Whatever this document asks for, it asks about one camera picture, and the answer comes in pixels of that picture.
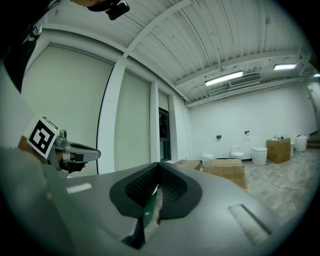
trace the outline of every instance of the camera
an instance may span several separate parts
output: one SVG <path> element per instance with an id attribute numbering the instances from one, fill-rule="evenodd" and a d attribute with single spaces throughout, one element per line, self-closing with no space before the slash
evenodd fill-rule
<path id="1" fill-rule="evenodd" d="M 120 2 L 120 0 L 107 0 L 101 4 L 88 7 L 92 12 L 104 12 L 108 14 L 109 19 L 114 21 L 121 15 L 130 11 L 130 7 L 126 2 Z"/>

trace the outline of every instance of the white ceiling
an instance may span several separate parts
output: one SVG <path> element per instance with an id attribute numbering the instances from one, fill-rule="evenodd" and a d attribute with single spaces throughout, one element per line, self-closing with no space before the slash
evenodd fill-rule
<path id="1" fill-rule="evenodd" d="M 299 82 L 316 73 L 299 29 L 269 0 L 126 0 L 130 11 L 115 21 L 69 0 L 44 20 L 46 29 L 78 33 L 104 42 L 141 62 L 192 107 L 214 101 L 217 87 L 205 81 L 235 71 L 260 73 L 259 88 Z M 297 63 L 289 71 L 275 64 Z M 243 90 L 232 93 L 243 94 Z"/>

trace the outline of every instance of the ceiling light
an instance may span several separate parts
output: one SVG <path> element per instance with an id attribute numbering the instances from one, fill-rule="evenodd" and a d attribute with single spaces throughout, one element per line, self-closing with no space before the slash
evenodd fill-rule
<path id="1" fill-rule="evenodd" d="M 274 66 L 274 70 L 292 70 L 297 64 L 277 64 Z"/>
<path id="2" fill-rule="evenodd" d="M 209 81 L 206 81 L 205 82 L 205 85 L 206 86 L 211 86 L 211 85 L 214 85 L 216 83 L 220 83 L 220 82 L 223 82 L 223 81 L 226 81 L 226 80 L 230 80 L 230 79 L 234 79 L 234 78 L 239 78 L 239 77 L 242 77 L 244 73 L 242 71 L 237 71 L 235 73 L 231 73 L 231 74 L 227 74 L 227 75 L 223 75 L 223 76 L 220 76 L 218 78 L 214 78 L 212 80 L 209 80 Z"/>

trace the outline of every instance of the cardboard box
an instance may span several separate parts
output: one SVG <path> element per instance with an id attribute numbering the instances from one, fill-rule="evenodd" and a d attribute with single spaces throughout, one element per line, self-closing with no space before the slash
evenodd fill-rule
<path id="1" fill-rule="evenodd" d="M 195 170 L 199 171 L 201 162 L 200 161 L 194 161 L 194 160 L 180 160 L 178 162 L 175 162 L 174 164 L 178 165 L 178 166 L 192 168 L 192 169 L 195 169 Z"/>
<path id="2" fill-rule="evenodd" d="M 206 162 L 204 173 L 223 177 L 248 190 L 245 168 L 240 159 L 211 159 Z"/>
<path id="3" fill-rule="evenodd" d="M 267 156 L 270 161 L 280 164 L 290 160 L 291 140 L 290 138 L 266 141 Z"/>

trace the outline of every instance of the tiled floor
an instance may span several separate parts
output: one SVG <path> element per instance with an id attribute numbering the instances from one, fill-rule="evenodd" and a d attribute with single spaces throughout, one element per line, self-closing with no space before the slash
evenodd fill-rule
<path id="1" fill-rule="evenodd" d="M 284 223 L 304 210 L 318 187 L 320 149 L 295 152 L 290 161 L 280 164 L 268 163 L 257 166 L 251 161 L 243 162 L 248 193 L 278 213 Z M 161 206 L 162 193 L 158 190 L 152 221 L 144 229 L 146 240 L 158 227 Z"/>

